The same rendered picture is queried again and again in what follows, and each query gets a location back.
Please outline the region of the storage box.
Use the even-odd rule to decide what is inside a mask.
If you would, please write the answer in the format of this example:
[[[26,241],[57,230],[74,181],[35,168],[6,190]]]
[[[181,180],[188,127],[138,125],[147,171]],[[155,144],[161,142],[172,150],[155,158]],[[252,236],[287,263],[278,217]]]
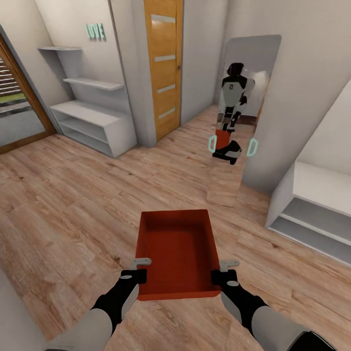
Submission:
[[[139,301],[216,297],[219,259],[207,209],[141,213],[135,258],[150,258]]]

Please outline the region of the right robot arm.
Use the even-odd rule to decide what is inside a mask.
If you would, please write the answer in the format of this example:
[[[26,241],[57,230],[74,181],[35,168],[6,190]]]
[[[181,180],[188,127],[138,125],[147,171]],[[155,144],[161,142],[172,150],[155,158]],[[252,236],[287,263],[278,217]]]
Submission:
[[[211,271],[213,285],[221,285],[225,308],[248,328],[264,351],[339,351],[313,329],[285,317],[260,296],[243,290],[237,282],[237,259],[219,260],[220,270]]]

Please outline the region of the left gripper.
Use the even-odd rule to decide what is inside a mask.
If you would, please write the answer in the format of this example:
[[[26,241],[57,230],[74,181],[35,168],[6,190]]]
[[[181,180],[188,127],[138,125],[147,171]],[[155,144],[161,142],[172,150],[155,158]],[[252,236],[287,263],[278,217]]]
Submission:
[[[124,276],[125,274],[135,274],[138,278],[138,284],[144,284],[147,282],[147,269],[138,269],[136,271],[123,270],[121,276]]]

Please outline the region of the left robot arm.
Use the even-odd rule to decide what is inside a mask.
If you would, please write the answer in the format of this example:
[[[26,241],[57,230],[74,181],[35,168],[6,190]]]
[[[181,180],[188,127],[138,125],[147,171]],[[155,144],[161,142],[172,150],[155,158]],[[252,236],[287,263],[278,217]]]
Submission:
[[[130,269],[121,272],[120,281],[106,295],[102,294],[77,323],[40,351],[104,351],[117,324],[137,299],[139,284],[147,282],[147,269],[137,266],[151,262],[150,258],[132,258]]]

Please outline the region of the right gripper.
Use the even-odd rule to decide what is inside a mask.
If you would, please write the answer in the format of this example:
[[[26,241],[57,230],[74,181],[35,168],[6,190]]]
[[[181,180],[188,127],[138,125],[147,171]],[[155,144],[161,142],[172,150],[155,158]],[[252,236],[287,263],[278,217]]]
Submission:
[[[228,270],[228,272],[211,271],[211,279],[213,285],[221,285],[221,281],[224,277],[229,276],[237,281],[237,274],[235,270]]]

